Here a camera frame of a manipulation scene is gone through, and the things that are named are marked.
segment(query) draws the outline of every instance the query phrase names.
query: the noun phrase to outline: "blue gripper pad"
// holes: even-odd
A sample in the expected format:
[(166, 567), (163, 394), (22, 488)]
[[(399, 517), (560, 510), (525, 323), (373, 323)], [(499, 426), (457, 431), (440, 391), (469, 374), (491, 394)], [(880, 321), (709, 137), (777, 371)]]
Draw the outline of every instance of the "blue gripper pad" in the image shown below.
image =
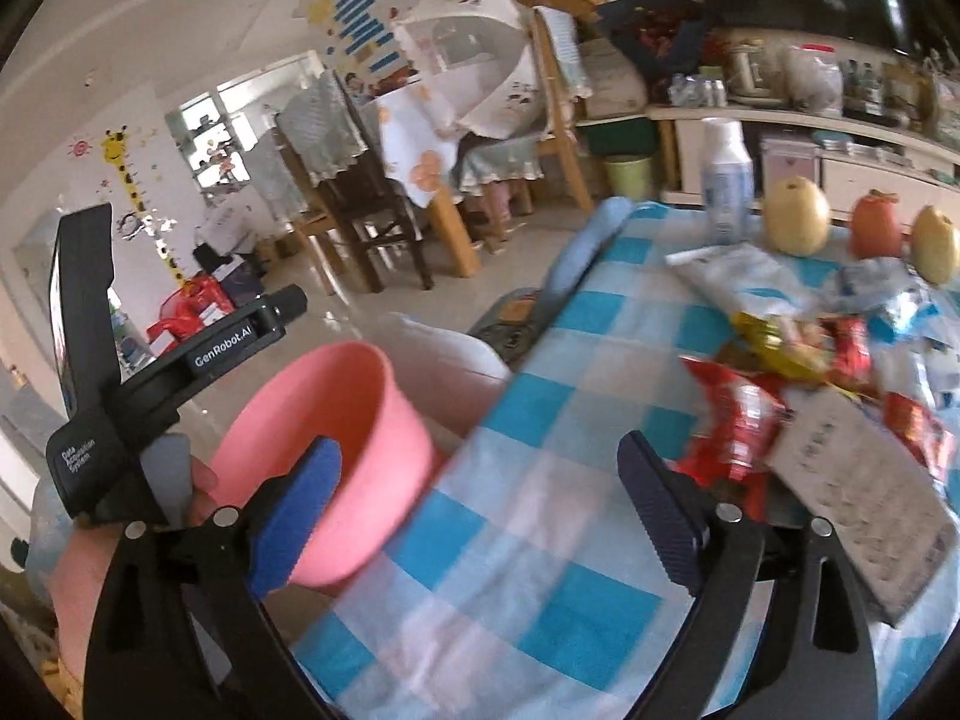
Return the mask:
[(707, 541), (696, 483), (668, 469), (636, 430), (620, 440), (616, 466), (666, 575), (696, 596), (704, 584), (699, 555)]
[(251, 534), (247, 584), (259, 600), (287, 584), (341, 469), (339, 443), (317, 437), (290, 473), (268, 479), (244, 507)]

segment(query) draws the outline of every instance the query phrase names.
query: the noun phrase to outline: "green trash bin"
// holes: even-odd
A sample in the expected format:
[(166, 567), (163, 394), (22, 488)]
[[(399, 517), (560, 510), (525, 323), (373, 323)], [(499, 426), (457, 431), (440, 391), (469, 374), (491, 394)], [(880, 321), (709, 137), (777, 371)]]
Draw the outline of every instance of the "green trash bin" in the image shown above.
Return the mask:
[(632, 200), (656, 199), (656, 161), (638, 154), (604, 157), (604, 167), (613, 194)]

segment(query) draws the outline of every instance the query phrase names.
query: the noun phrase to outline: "hand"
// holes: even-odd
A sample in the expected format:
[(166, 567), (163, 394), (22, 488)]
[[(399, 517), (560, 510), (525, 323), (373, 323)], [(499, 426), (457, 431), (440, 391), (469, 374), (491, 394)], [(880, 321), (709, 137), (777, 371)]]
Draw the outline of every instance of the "hand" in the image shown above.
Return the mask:
[[(190, 477), (194, 491), (186, 524), (193, 527), (200, 525), (217, 509), (208, 494), (216, 488), (217, 475), (196, 458), (191, 458)], [(75, 528), (50, 576), (50, 595), (59, 624), (56, 637), (61, 647), (61, 660), (81, 685), (93, 615), (123, 528), (119, 523)]]

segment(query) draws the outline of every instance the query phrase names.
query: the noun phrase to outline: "pink bowl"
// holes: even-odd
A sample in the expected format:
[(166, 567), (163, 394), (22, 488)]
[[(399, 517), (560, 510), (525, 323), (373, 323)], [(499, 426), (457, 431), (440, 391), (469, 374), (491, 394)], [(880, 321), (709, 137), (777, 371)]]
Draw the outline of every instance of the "pink bowl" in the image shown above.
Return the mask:
[(210, 467), (219, 506), (243, 506), (317, 436), (337, 440), (343, 475), (290, 581), (329, 586), (366, 563), (416, 503), (440, 459), (387, 357), (358, 341), (321, 346), (253, 396)]

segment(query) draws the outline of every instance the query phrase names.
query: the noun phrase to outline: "white bottle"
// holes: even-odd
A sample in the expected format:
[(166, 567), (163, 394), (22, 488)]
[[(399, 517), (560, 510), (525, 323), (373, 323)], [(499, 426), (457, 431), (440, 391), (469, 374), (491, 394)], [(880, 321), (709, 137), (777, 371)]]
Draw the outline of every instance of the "white bottle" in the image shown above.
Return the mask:
[(747, 239), (754, 204), (754, 161), (736, 119), (704, 119), (701, 186), (714, 244)]

